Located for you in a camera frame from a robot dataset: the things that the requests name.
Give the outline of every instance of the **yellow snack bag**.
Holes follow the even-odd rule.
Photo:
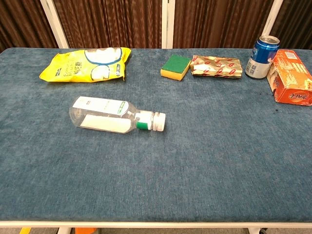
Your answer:
[[[125,77],[129,48],[77,50],[57,54],[40,74],[48,82],[97,82]]]

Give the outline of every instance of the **snack box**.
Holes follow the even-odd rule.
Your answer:
[[[276,102],[312,105],[312,77],[293,50],[278,50],[267,74]]]

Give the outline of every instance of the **plastic bottle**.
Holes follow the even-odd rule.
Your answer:
[[[134,128],[163,131],[166,115],[142,111],[127,101],[96,97],[78,97],[69,115],[77,127],[115,133],[128,133]]]

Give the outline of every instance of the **soda can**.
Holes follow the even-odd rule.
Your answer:
[[[261,36],[253,47],[253,53],[246,66],[246,74],[252,78],[264,78],[279,48],[279,39]]]

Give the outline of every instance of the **yellow sponge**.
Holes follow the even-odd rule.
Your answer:
[[[160,75],[170,79],[182,80],[190,67],[190,62],[189,58],[172,55],[161,68]]]

